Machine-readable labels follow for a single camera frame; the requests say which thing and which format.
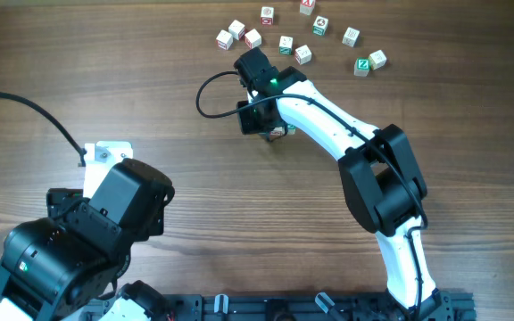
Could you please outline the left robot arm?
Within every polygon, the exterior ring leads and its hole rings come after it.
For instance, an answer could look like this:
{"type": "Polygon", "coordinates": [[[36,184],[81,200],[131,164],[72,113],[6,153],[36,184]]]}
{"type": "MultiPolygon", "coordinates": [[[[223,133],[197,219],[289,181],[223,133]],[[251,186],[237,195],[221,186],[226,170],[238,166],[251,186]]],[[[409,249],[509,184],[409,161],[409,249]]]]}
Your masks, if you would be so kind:
{"type": "Polygon", "coordinates": [[[162,235],[175,189],[158,169],[125,159],[91,197],[48,191],[48,215],[16,226],[0,259],[0,303],[10,319],[59,320],[100,296],[127,270],[136,242],[162,235]]]}

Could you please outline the plain number one block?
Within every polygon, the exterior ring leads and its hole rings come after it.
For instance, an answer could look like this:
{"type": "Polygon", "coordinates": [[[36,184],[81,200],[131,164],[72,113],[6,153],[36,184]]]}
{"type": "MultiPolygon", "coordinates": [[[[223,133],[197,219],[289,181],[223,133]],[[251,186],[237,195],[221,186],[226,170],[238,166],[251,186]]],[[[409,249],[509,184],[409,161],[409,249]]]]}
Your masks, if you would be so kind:
{"type": "Polygon", "coordinates": [[[300,65],[303,65],[311,60],[312,52],[307,45],[302,45],[295,49],[294,57],[300,65]]]}

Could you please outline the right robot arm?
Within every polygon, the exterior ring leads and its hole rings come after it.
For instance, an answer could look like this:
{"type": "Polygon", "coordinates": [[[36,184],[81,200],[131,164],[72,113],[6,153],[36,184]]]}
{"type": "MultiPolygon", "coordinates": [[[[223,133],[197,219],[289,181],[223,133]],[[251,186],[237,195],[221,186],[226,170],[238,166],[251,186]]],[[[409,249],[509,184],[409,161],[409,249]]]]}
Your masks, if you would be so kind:
{"type": "Polygon", "coordinates": [[[379,129],[354,118],[299,70],[278,70],[258,48],[242,54],[234,69],[248,94],[236,107],[243,133],[293,125],[336,160],[347,208],[377,238],[389,294],[421,319],[436,285],[421,242],[427,186],[407,136],[396,125],[379,129]]]}

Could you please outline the green letter block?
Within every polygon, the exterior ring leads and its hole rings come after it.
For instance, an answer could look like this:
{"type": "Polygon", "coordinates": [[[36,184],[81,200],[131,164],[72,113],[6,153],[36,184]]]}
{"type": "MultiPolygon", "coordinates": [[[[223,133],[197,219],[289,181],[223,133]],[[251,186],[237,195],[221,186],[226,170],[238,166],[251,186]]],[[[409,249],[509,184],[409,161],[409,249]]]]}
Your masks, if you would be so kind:
{"type": "Polygon", "coordinates": [[[287,133],[289,135],[293,135],[295,133],[295,131],[296,131],[296,127],[295,126],[293,126],[293,125],[288,125],[287,126],[287,133]]]}

